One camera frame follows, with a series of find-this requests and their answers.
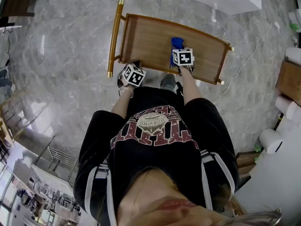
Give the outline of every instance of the marble floor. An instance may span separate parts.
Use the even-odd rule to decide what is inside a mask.
[[[235,16],[217,11],[216,23],[211,21],[211,8],[194,0],[126,0],[123,13],[174,21],[230,42],[235,51],[222,70],[225,85],[199,86],[202,95],[214,101],[253,53],[280,1],[262,0],[262,10]],[[93,112],[110,110],[117,101],[116,80],[106,77],[116,5],[117,0],[36,0],[35,17],[16,20],[22,28],[10,35],[9,72],[17,89],[26,88],[26,94],[16,100],[17,118],[11,125],[16,131],[34,120],[18,138],[28,149],[40,152],[55,135],[53,147],[78,155]],[[275,85],[285,48],[293,45],[296,35],[287,14],[294,8],[294,0],[281,4],[275,17],[278,28],[272,24],[216,103],[236,152],[252,150],[260,132],[277,118]],[[6,38],[7,34],[1,38],[1,56]],[[115,66],[115,76],[120,69]],[[162,74],[149,71],[147,77],[147,84],[158,87]]]

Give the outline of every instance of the white wall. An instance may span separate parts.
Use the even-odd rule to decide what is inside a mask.
[[[277,132],[285,142],[276,154],[264,151],[236,197],[249,213],[281,208],[283,222],[292,225],[301,216],[301,126],[284,118]]]

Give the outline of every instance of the lip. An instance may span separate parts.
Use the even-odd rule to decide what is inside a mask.
[[[160,206],[158,206],[155,210],[176,210],[180,207],[193,208],[196,206],[197,205],[190,202],[189,200],[173,198],[173,199],[169,199],[169,200],[165,201]]]

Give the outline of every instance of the power cord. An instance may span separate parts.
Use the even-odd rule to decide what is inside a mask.
[[[279,9],[281,8],[281,3],[283,3],[284,1],[285,1],[285,0],[282,0],[282,1],[279,3],[279,7],[278,7],[278,9],[275,11],[275,13],[274,13],[274,17],[273,17],[273,19],[272,19],[272,22],[270,22],[269,27],[267,28],[265,34],[262,36],[262,38],[261,38],[261,40],[260,40],[260,43],[256,45],[254,52],[253,52],[252,54],[249,55],[249,57],[246,59],[246,62],[239,68],[238,73],[230,80],[229,85],[227,86],[226,90],[221,94],[221,96],[220,96],[217,100],[213,101],[212,103],[216,103],[220,98],[222,98],[222,96],[223,96],[224,94],[226,94],[226,92],[230,89],[230,85],[231,85],[232,80],[234,80],[236,77],[238,77],[238,75],[239,75],[239,73],[240,73],[240,70],[248,63],[249,58],[250,58],[253,54],[255,54],[255,52],[256,52],[258,46],[261,45],[261,43],[262,43],[264,37],[268,34],[268,31],[269,31],[269,29],[270,29],[270,27],[271,27],[271,25],[272,25],[272,23],[274,22],[274,19],[275,19],[275,17],[276,17],[276,13],[279,11]]]
[[[8,35],[8,52],[7,52],[7,54],[8,54],[8,60],[6,61],[5,65],[4,65],[2,68],[0,68],[0,69],[3,69],[3,68],[5,68],[5,67],[7,67],[8,64],[9,64],[9,61],[10,61],[10,54],[9,54],[10,40],[9,40],[9,36],[10,36],[11,33],[13,32],[13,30],[14,30],[14,27],[12,26],[10,30],[4,29],[4,31],[3,31],[3,33],[9,32],[9,35]]]

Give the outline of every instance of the blue object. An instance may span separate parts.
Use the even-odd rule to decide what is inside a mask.
[[[181,38],[173,37],[171,39],[171,55],[170,55],[170,66],[169,66],[169,68],[177,66],[177,65],[174,64],[173,49],[182,49],[182,48],[184,48],[183,42],[184,42],[184,39],[181,39]]]

